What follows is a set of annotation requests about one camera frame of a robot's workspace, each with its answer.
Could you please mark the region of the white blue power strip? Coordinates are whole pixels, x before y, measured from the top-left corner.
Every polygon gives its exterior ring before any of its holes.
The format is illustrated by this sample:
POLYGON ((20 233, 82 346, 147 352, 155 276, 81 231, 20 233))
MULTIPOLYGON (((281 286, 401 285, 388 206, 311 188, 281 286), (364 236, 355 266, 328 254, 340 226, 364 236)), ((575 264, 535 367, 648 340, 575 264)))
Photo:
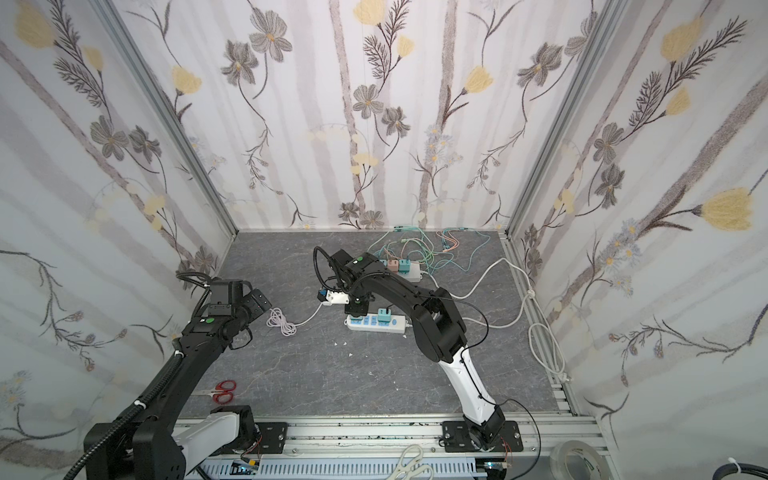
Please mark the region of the white blue power strip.
POLYGON ((402 335, 406 333, 406 319, 403 315, 389 315, 384 321, 377 314, 364 317, 347 316, 344 324, 352 331, 390 333, 402 335))

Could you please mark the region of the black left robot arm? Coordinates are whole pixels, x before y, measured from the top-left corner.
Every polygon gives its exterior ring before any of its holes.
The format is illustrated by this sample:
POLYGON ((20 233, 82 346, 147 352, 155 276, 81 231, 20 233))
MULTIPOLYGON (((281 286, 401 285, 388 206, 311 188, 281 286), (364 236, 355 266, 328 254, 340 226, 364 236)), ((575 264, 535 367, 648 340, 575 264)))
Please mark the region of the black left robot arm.
POLYGON ((245 280, 201 272, 180 279, 202 288, 173 352, 145 390, 112 422, 87 433, 83 454, 66 473, 74 479, 182 479, 208 456, 246 450, 260 441, 248 406, 224 405, 184 434, 176 422, 197 384, 236 336, 268 312, 267 297, 245 280))

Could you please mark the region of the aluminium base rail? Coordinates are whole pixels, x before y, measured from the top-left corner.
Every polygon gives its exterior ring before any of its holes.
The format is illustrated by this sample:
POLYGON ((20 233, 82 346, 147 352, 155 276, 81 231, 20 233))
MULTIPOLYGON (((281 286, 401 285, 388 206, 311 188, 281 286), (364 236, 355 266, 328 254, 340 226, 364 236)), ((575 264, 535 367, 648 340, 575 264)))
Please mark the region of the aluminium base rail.
POLYGON ((285 423, 280 453, 222 454, 205 460, 191 479, 385 479, 409 445, 423 448, 434 479, 549 479, 549 456, 569 440, 590 445, 605 459, 608 444, 591 417, 513 413, 504 443, 491 452, 450 452, 449 414, 394 416, 272 416, 285 423))

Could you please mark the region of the clear tape roll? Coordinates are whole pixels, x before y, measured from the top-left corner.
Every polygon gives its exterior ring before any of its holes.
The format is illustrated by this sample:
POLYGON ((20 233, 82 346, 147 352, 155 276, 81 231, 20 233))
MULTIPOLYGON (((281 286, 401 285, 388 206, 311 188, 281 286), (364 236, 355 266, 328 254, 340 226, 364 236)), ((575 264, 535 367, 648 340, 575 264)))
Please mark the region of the clear tape roll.
POLYGON ((613 478, 605 458, 596 449, 578 440, 569 440, 553 448, 549 456, 554 479, 609 480, 613 478))

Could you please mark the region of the red handled scissors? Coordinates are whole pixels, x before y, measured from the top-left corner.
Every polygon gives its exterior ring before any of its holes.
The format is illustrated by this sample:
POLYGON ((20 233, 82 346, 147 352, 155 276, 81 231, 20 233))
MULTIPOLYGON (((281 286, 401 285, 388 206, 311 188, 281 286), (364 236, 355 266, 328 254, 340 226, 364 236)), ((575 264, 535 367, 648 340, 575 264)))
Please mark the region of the red handled scissors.
POLYGON ((226 405, 234 399, 236 388, 237 382, 227 379, 219 382, 214 388, 193 391, 192 396, 208 397, 217 405, 226 405))

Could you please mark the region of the white multicolour power strip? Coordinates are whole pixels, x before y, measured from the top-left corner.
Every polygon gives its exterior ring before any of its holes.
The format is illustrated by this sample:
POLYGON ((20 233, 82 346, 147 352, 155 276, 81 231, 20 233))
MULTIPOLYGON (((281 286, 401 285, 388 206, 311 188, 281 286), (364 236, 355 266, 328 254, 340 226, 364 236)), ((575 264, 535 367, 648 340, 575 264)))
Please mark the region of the white multicolour power strip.
POLYGON ((385 261, 388 271, 396 273, 410 282, 418 282, 422 277, 421 263, 408 259, 390 259, 385 261))

